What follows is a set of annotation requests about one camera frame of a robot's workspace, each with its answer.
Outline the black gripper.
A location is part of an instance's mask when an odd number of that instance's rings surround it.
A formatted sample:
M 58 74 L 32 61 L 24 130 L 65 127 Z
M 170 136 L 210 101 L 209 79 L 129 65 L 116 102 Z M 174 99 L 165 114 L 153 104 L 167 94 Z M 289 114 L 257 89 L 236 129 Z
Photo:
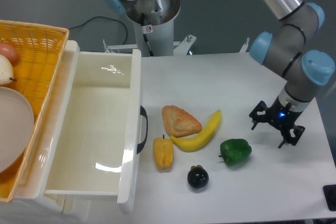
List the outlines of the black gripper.
M 258 123 L 270 123 L 280 131 L 283 138 L 278 148 L 285 144 L 296 146 L 306 128 L 295 125 L 302 112 L 290 110 L 291 105 L 289 102 L 283 106 L 279 100 L 275 100 L 269 108 L 264 101 L 260 101 L 249 114 L 253 123 L 251 130 L 254 130 Z

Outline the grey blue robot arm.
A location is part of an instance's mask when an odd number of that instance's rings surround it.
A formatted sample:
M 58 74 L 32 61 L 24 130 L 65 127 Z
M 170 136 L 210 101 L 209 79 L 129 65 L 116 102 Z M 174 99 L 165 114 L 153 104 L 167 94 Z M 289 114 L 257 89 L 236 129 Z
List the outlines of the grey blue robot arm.
M 195 41 L 187 36 L 174 45 L 173 21 L 179 14 L 180 0 L 104 1 L 133 22 L 137 47 L 145 57 L 185 55 Z M 296 145 L 305 130 L 295 124 L 296 119 L 335 70 L 333 59 L 324 52 L 302 53 L 306 42 L 321 28 L 325 15 L 320 6 L 303 0 L 264 1 L 281 28 L 275 34 L 261 33 L 246 47 L 255 61 L 284 78 L 286 85 L 272 106 L 259 102 L 250 117 L 254 124 L 268 123 L 278 129 L 283 144 Z

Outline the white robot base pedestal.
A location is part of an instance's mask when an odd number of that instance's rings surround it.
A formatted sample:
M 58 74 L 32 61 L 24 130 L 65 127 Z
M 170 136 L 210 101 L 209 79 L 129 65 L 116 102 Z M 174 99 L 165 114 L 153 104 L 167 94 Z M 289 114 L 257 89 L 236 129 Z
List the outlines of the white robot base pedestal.
M 142 57 L 172 56 L 180 0 L 139 0 L 126 11 Z

